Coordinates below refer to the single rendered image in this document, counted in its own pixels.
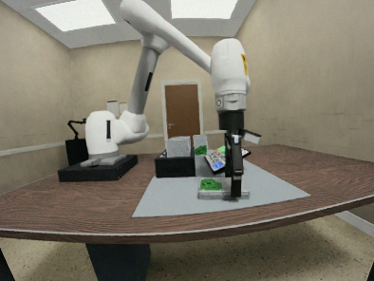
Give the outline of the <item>status display panel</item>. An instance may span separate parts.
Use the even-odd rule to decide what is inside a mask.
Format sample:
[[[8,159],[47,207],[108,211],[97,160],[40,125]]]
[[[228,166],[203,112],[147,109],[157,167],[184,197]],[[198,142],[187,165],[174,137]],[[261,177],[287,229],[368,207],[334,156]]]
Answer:
[[[251,153],[251,151],[242,148],[243,159]],[[213,174],[216,174],[225,169],[224,146],[218,148],[217,150],[208,154],[204,158],[207,160]]]

